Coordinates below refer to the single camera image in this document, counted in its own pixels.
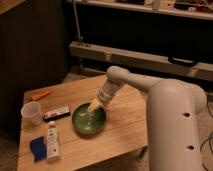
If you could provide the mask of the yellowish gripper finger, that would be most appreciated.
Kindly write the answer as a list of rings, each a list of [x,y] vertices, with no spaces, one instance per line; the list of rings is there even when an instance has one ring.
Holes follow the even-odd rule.
[[[101,102],[98,99],[94,99],[88,107],[88,112],[91,113],[101,106]]]

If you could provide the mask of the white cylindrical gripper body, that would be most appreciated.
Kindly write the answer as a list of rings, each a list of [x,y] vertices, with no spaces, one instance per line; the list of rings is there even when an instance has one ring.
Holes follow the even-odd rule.
[[[116,83],[107,79],[104,85],[100,88],[97,97],[103,104],[109,104],[116,92],[123,86],[123,83]]]

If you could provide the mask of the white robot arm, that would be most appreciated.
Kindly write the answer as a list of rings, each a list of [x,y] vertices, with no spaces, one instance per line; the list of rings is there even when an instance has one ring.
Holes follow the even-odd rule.
[[[139,75],[111,66],[90,112],[105,106],[128,84],[147,94],[150,171],[203,171],[196,115],[207,105],[204,90],[177,79]]]

